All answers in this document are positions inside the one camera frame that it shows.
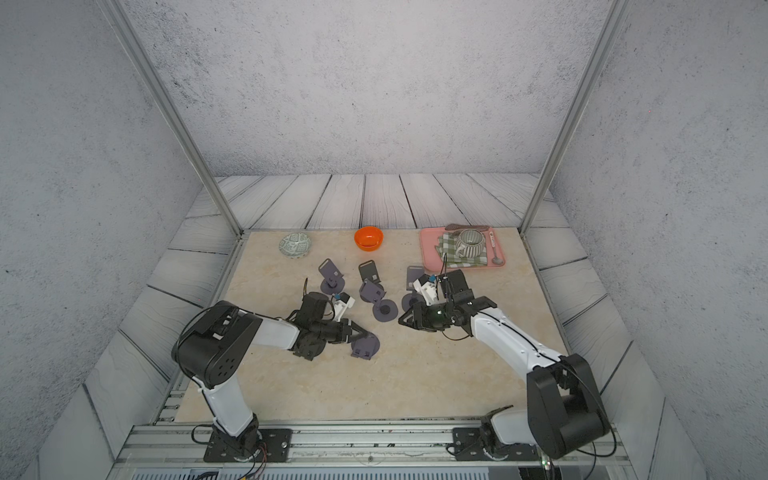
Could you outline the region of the orange bowl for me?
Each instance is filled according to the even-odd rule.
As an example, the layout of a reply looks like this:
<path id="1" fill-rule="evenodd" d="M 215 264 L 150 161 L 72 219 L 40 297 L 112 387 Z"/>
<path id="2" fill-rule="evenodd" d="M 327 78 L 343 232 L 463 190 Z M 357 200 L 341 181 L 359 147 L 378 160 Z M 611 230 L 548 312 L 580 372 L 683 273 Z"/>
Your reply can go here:
<path id="1" fill-rule="evenodd" d="M 354 233 L 354 242 L 357 247 L 366 252 L 372 252 L 381 247 L 384 234 L 375 226 L 365 226 Z"/>

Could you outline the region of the pink tray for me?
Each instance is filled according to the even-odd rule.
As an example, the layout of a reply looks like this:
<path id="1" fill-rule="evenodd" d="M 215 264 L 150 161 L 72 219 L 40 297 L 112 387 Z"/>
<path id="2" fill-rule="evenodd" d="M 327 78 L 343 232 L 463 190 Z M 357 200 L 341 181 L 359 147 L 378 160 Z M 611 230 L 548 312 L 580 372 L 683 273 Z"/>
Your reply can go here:
<path id="1" fill-rule="evenodd" d="M 500 244 L 500 241 L 497 238 L 496 232 L 493 228 L 489 228 L 487 231 L 482 232 L 486 240 L 485 247 L 487 252 L 488 265 L 481 266 L 481 267 L 465 267 L 460 269 L 484 269 L 484 268 L 493 269 L 493 268 L 502 267 L 502 266 L 496 266 L 492 263 L 493 253 L 492 253 L 491 243 L 488 238 L 488 231 L 494 232 L 496 237 L 496 242 L 497 242 L 498 254 L 500 257 L 502 257 L 505 260 L 505 264 L 506 264 L 505 253 Z M 445 265 L 440 260 L 438 253 L 436 252 L 436 249 L 435 249 L 435 247 L 438 244 L 439 237 L 443 233 L 446 233 L 446 231 L 444 230 L 444 227 L 425 228 L 419 232 L 419 245 L 421 249 L 422 262 L 423 262 L 424 268 L 428 271 L 438 272 Z"/>

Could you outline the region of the aluminium frame post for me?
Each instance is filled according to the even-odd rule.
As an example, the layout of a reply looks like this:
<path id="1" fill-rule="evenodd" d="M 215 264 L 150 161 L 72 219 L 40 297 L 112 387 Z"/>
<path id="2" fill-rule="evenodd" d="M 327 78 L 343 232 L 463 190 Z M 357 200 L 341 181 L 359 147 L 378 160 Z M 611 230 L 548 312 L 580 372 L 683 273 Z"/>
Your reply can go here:
<path id="1" fill-rule="evenodd" d="M 135 70 L 141 77 L 141 80 L 149 89 L 162 117 L 181 146 L 203 187 L 220 214 L 224 217 L 226 225 L 236 238 L 241 238 L 244 234 L 244 228 L 236 219 L 229 202 L 215 181 L 200 149 L 192 138 L 167 88 L 147 55 L 123 6 L 117 0 L 99 0 L 97 4 Z"/>
<path id="2" fill-rule="evenodd" d="M 581 76 L 578 88 L 567 110 L 564 121 L 556 136 L 552 149 L 540 172 L 536 188 L 522 218 L 518 231 L 522 237 L 533 226 L 535 217 L 544 201 L 556 173 L 564 159 L 568 145 L 577 129 L 578 123 L 588 105 L 590 95 L 595 88 L 601 72 L 607 62 L 613 43 L 619 34 L 621 24 L 626 18 L 630 5 L 628 0 L 615 0 L 611 3 L 602 30 L 597 38 L 589 60 Z"/>

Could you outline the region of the metal spoon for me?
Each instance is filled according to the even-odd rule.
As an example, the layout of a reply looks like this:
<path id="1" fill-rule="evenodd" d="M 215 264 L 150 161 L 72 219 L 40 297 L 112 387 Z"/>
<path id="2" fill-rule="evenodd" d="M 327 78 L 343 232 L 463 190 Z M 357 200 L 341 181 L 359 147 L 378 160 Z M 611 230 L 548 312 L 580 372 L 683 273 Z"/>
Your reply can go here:
<path id="1" fill-rule="evenodd" d="M 488 231 L 488 238 L 491 243 L 491 248 L 493 253 L 492 263 L 496 266 L 504 266 L 505 260 L 502 257 L 500 257 L 498 254 L 496 237 L 493 231 Z"/>

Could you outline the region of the right aluminium frame post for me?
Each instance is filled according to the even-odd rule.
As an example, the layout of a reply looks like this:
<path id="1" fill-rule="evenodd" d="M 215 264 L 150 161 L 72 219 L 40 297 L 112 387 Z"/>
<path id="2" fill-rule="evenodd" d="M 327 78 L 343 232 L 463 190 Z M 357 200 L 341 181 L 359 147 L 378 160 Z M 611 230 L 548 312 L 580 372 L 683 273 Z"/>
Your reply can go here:
<path id="1" fill-rule="evenodd" d="M 589 60 L 581 76 L 578 88 L 567 110 L 564 121 L 556 136 L 552 149 L 540 172 L 536 188 L 522 218 L 518 231 L 522 237 L 533 226 L 535 217 L 544 201 L 556 173 L 564 159 L 568 145 L 577 129 L 578 123 L 588 105 L 590 95 L 595 88 L 601 72 L 607 62 L 613 43 L 619 34 L 621 24 L 626 18 L 630 5 L 628 0 L 615 0 L 611 3 L 602 30 L 597 38 Z"/>

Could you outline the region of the left aluminium frame post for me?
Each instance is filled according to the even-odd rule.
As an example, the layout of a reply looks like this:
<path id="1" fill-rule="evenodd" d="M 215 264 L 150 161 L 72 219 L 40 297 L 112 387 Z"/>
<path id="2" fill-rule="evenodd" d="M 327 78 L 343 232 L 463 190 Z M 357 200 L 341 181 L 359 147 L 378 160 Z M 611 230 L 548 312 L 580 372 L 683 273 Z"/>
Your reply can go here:
<path id="1" fill-rule="evenodd" d="M 244 228 L 236 219 L 229 202 L 215 181 L 200 149 L 192 138 L 167 88 L 147 55 L 123 6 L 117 0 L 99 0 L 97 4 L 135 70 L 141 77 L 141 80 L 149 89 L 162 117 L 181 146 L 203 187 L 220 214 L 224 217 L 226 225 L 236 238 L 241 238 L 244 234 Z"/>

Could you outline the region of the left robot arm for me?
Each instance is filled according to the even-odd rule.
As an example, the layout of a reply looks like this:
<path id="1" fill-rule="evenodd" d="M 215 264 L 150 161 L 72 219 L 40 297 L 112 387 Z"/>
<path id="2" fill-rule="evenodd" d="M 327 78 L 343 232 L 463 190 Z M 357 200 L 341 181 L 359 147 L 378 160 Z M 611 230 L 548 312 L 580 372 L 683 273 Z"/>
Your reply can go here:
<path id="1" fill-rule="evenodd" d="M 238 368 L 254 345 L 312 361 L 328 344 L 349 344 L 353 357 L 371 359 L 378 353 L 380 341 L 344 316 L 353 303 L 346 294 L 329 298 L 310 292 L 302 297 L 299 309 L 280 319 L 221 300 L 188 322 L 171 349 L 171 357 L 197 385 L 213 415 L 205 462 L 287 460 L 291 431 L 259 428 L 257 415 L 240 388 Z"/>

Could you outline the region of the ribbed grey cup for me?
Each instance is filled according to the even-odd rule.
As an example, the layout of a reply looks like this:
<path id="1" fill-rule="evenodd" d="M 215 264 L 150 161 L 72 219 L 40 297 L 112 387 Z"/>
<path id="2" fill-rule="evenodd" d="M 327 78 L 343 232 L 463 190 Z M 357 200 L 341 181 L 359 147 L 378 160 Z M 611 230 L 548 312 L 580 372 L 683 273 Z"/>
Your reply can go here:
<path id="1" fill-rule="evenodd" d="M 483 233 L 475 229 L 463 229 L 454 235 L 455 253 L 462 259 L 481 257 L 485 252 L 486 240 Z"/>

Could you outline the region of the brown wooden spoon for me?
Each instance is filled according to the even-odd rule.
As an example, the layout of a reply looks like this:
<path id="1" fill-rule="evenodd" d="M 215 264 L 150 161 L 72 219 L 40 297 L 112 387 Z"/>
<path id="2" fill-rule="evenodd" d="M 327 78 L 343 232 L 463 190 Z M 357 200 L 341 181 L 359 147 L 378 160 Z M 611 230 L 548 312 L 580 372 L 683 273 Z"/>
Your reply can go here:
<path id="1" fill-rule="evenodd" d="M 477 230 L 477 231 L 487 231 L 489 229 L 488 225 L 464 225 L 464 224 L 449 224 L 444 227 L 444 230 L 446 232 L 460 232 L 464 230 Z"/>

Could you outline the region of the green patterned bowl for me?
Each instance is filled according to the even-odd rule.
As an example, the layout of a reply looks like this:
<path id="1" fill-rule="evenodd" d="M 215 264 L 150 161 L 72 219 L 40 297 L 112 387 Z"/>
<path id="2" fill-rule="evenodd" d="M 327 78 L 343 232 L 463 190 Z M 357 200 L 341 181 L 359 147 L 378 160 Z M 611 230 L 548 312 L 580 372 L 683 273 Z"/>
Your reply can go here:
<path id="1" fill-rule="evenodd" d="M 299 259 L 306 256 L 312 246 L 310 236 L 303 232 L 291 232 L 278 245 L 279 252 L 287 258 Z"/>

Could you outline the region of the green checkered cloth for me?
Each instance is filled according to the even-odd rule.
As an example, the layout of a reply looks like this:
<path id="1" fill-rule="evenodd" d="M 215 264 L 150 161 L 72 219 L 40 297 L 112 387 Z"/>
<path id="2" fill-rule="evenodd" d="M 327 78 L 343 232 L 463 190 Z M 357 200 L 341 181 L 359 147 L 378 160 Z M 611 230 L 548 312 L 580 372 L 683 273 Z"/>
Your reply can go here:
<path id="1" fill-rule="evenodd" d="M 460 242 L 458 237 L 451 233 L 446 232 L 439 237 L 438 244 L 435 249 L 440 260 L 448 268 L 481 267 L 488 265 L 484 240 L 480 240 L 478 245 L 480 250 L 479 253 L 475 256 L 461 256 L 458 253 L 459 244 Z"/>

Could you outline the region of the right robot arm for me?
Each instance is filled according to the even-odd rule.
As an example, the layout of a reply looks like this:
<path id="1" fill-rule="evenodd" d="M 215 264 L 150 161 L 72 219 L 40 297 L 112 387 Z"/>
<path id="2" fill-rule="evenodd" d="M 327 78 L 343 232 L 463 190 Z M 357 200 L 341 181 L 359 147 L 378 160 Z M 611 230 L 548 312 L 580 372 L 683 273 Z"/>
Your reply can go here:
<path id="1" fill-rule="evenodd" d="M 417 299 L 398 319 L 417 331 L 459 327 L 491 348 L 526 384 L 526 406 L 491 411 L 479 428 L 479 448 L 504 460 L 514 445 L 536 445 L 559 459 L 612 433 L 589 363 L 524 332 L 486 296 L 477 297 L 460 270 L 412 281 Z"/>

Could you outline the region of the purple stand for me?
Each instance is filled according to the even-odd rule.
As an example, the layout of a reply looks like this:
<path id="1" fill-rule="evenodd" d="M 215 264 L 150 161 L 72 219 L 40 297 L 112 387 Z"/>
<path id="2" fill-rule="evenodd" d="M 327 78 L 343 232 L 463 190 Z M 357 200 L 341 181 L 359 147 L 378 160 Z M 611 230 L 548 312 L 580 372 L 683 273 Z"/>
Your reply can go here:
<path id="1" fill-rule="evenodd" d="M 326 295 L 336 295 L 343 292 L 345 281 L 343 274 L 330 258 L 326 258 L 318 267 L 323 277 L 320 289 Z"/>
<path id="2" fill-rule="evenodd" d="M 379 338 L 370 332 L 371 345 L 370 346 L 351 346 L 351 356 L 363 360 L 371 360 L 380 350 Z"/>
<path id="3" fill-rule="evenodd" d="M 406 294 L 401 300 L 402 310 L 407 312 L 414 304 L 423 302 L 424 297 L 415 289 L 414 282 L 425 274 L 421 266 L 408 266 L 406 270 Z"/>
<path id="4" fill-rule="evenodd" d="M 390 299 L 381 299 L 373 304 L 374 318 L 379 322 L 390 322 L 398 317 L 398 306 Z"/>

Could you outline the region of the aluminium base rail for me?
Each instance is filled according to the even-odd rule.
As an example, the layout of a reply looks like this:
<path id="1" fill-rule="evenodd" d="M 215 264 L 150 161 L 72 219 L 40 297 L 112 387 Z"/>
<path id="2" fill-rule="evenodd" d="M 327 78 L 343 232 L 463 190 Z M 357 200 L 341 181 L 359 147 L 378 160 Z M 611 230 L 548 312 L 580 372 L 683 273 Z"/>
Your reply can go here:
<path id="1" fill-rule="evenodd" d="M 644 479 L 618 434 L 560 459 L 536 446 L 513 446 L 507 459 L 454 458 L 447 447 L 467 440 L 474 418 L 375 421 L 268 421 L 290 429 L 285 462 L 203 460 L 211 428 L 160 423 L 132 429 L 109 473 L 111 479 Z"/>

